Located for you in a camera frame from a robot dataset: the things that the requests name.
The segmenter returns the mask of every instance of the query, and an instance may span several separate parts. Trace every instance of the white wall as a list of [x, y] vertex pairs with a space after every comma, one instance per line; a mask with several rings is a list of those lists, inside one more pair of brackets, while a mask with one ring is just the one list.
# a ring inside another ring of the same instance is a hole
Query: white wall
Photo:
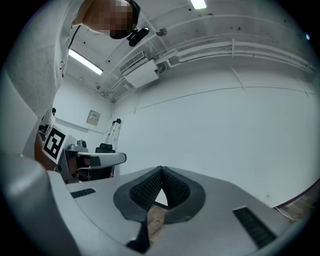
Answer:
[[[106, 124], [111, 117], [109, 99], [95, 94], [66, 75], [54, 98], [56, 125], [77, 140], [85, 140], [90, 152], [103, 142]], [[97, 126], [87, 123], [90, 110], [100, 113]]]
[[119, 174], [182, 168], [230, 181], [271, 207], [311, 186], [320, 177], [320, 104], [310, 77], [274, 62], [237, 61], [244, 90], [229, 67], [208, 59], [118, 100], [117, 152], [127, 155]]

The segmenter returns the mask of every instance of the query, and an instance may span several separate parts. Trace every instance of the ceiling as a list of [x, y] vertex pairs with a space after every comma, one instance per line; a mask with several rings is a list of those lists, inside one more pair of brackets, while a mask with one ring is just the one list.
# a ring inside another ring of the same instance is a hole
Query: ceiling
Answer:
[[[71, 57], [66, 69], [68, 75], [92, 90], [100, 86], [98, 93], [114, 101], [133, 90], [132, 85], [122, 82], [119, 67], [140, 51], [157, 60], [173, 48], [184, 50], [233, 38], [277, 47], [316, 61], [304, 32], [292, 17], [271, 1], [205, 0], [207, 8], [200, 10], [195, 10], [190, 0], [136, 2], [141, 7], [137, 27], [150, 30], [136, 47], [130, 47], [125, 38], [114, 40], [81, 26], [71, 48], [100, 67], [103, 73], [97, 75]], [[155, 34], [159, 27], [167, 29], [166, 36]]]

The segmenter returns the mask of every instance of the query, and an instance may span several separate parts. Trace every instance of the light fixture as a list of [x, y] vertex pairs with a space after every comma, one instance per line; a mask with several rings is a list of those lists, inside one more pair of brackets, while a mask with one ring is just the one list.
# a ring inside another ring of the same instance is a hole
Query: light fixture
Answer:
[[196, 10], [207, 8], [204, 0], [190, 0], [190, 1], [193, 5], [193, 8]]
[[75, 58], [78, 62], [81, 62], [83, 65], [87, 66], [92, 71], [96, 72], [98, 75], [102, 74], [103, 70], [101, 68], [98, 68], [92, 62], [90, 62], [86, 58], [82, 57], [79, 53], [75, 52], [74, 50], [70, 49], [69, 55], [71, 57]]

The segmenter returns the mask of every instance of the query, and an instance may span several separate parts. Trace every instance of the wooden floor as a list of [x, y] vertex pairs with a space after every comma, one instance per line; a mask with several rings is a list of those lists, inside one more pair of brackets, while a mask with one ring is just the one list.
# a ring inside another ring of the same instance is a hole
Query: wooden floor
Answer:
[[163, 229], [165, 214], [167, 211], [168, 210], [154, 205], [148, 212], [147, 221], [150, 245], [155, 242], [157, 235], [160, 234]]
[[313, 213], [319, 201], [320, 182], [318, 181], [307, 193], [299, 197], [286, 206], [281, 207], [279, 210], [286, 215], [286, 218], [294, 223], [296, 220], [307, 218]]
[[[320, 182], [318, 182], [313, 188], [311, 188], [303, 196], [299, 197], [292, 203], [279, 208], [279, 210], [286, 215], [286, 218], [294, 223], [296, 220], [308, 217], [312, 214], [316, 207], [320, 195]], [[160, 234], [164, 227], [164, 218], [168, 210], [163, 209], [159, 206], [154, 205], [147, 217], [148, 221], [148, 233], [150, 244], [152, 245], [157, 236]]]

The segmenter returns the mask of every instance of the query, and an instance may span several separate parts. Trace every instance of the fluorescent ceiling light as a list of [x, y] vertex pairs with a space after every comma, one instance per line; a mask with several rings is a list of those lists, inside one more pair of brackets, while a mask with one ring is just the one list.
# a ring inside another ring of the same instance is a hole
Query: fluorescent ceiling light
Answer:
[[193, 8], [196, 10], [207, 8], [204, 0], [190, 0], [190, 1], [193, 5]]
[[75, 58], [78, 62], [81, 62], [83, 65], [87, 66], [92, 71], [96, 72], [98, 75], [101, 75], [103, 70], [98, 68], [96, 65], [94, 65], [92, 62], [87, 60], [86, 58], [82, 57], [79, 53], [75, 52], [74, 50], [69, 50], [69, 55], [73, 58]]

